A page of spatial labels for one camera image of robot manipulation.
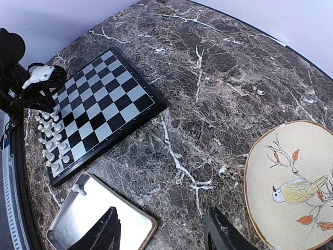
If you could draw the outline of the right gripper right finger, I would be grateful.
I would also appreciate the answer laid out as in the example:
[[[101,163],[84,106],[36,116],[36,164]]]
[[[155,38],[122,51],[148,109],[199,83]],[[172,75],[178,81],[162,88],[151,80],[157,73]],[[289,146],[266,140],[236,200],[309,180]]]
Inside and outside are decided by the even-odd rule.
[[[204,220],[205,249],[257,250],[216,207],[207,209]]]

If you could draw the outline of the white pawn tray corner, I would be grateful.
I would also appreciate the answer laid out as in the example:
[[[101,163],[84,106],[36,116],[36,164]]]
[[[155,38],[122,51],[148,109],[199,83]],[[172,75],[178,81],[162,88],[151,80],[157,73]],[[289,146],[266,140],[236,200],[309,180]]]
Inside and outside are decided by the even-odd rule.
[[[55,116],[55,115],[57,114],[57,112],[58,112],[58,110],[55,109],[52,113],[50,113],[50,116],[51,116],[51,117]]]

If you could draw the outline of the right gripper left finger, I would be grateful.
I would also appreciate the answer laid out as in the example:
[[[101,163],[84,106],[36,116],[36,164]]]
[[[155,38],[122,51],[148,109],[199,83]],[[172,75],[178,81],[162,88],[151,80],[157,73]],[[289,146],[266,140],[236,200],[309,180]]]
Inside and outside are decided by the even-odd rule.
[[[92,228],[69,249],[120,249],[121,223],[117,209],[110,207]]]

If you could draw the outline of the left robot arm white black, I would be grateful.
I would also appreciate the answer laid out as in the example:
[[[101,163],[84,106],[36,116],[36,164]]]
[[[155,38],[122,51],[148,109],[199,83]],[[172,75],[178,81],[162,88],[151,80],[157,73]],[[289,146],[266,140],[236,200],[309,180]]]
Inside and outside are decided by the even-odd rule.
[[[25,69],[19,64],[24,54],[23,38],[1,28],[1,110],[8,115],[22,108],[52,113],[53,95],[64,85],[67,73],[60,66],[38,62]]]

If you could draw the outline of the white rook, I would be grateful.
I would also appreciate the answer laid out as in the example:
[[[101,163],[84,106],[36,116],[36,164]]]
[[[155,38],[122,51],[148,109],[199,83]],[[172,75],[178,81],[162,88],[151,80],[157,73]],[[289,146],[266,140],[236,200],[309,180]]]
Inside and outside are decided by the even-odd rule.
[[[60,164],[58,164],[58,163],[52,163],[52,162],[50,162],[50,161],[47,161],[46,162],[46,166],[47,167],[50,167],[51,168],[51,170],[52,171],[58,171],[59,169],[60,169]]]

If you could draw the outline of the black grey chessboard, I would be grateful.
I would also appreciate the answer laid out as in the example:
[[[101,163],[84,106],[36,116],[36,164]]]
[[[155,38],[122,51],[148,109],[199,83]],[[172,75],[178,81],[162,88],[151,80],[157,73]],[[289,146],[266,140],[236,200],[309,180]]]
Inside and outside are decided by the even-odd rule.
[[[61,124],[60,141],[67,143],[60,151],[56,139],[47,138],[45,128],[39,130],[43,139],[53,141],[53,148],[44,149],[55,155],[51,163],[60,164],[58,171],[47,167],[51,185],[58,187],[86,167],[94,159],[140,128],[166,109],[166,102],[135,69],[110,48],[74,74],[53,95]],[[71,160],[64,164],[59,155]]]

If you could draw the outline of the white king chess piece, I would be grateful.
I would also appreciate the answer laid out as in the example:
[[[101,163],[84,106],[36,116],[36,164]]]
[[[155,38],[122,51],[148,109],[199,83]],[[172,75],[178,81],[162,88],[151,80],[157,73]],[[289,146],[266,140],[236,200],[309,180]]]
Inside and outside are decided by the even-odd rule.
[[[47,122],[47,121],[42,121],[39,125],[38,125],[38,127],[37,127],[37,129],[38,130],[41,130],[41,128],[45,128],[46,130],[49,130],[50,128],[51,128],[51,123],[50,122]]]

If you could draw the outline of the black front rail base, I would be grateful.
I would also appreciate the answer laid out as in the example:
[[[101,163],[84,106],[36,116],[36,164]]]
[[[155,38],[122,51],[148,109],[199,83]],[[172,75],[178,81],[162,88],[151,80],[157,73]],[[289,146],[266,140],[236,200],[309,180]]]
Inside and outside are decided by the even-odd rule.
[[[37,225],[28,182],[28,172],[24,149],[23,110],[18,110],[9,123],[9,146],[14,160],[15,194],[18,195],[18,208],[23,235],[27,239],[27,249],[44,249]]]

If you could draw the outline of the white knight chess piece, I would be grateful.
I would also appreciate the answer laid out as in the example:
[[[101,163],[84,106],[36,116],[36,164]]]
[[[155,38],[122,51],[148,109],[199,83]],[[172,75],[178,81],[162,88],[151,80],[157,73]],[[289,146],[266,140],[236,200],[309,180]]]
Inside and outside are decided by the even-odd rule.
[[[42,157],[46,158],[48,161],[54,161],[55,155],[53,153],[50,153],[48,150],[42,150]]]

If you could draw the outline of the white pawn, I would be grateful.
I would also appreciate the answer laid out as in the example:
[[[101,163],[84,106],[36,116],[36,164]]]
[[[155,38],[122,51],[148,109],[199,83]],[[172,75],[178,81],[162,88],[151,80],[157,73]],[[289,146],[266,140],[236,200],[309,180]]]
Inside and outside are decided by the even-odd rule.
[[[67,143],[65,143],[65,142],[61,143],[61,142],[57,141],[56,145],[60,151],[65,151],[68,147]]]
[[[56,139],[56,141],[61,141],[62,140],[62,135],[59,133],[52,133],[52,136]]]
[[[68,155],[59,155],[59,159],[62,160],[64,164],[68,164],[71,160]]]
[[[59,116],[58,115],[51,115],[54,122],[58,122]]]
[[[72,187],[72,191],[73,192],[77,192],[81,195],[86,195],[86,192],[84,191],[84,187],[78,185],[78,184],[74,184],[73,187]]]

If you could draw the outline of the white pawn tray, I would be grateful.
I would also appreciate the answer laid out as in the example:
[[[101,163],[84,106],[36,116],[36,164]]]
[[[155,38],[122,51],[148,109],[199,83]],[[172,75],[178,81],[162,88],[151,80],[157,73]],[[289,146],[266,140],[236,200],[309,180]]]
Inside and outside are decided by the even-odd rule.
[[[55,124],[54,122],[52,122],[52,126],[53,126],[55,132],[60,132],[62,130],[61,124]]]

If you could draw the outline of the white bishop chess piece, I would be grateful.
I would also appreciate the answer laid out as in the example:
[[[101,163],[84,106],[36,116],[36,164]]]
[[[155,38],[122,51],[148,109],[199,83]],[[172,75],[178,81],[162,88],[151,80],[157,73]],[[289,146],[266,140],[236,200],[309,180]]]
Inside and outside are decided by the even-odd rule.
[[[39,142],[42,143],[47,149],[53,148],[53,141],[47,141],[46,139],[39,138]]]

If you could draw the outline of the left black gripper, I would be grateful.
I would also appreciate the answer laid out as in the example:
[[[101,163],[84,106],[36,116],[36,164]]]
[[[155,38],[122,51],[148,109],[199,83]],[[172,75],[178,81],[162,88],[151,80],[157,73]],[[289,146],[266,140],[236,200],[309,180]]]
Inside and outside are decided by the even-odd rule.
[[[10,101],[10,107],[14,109],[31,108],[52,113],[56,106],[53,95],[57,93],[57,87],[29,87],[23,90],[17,97]]]

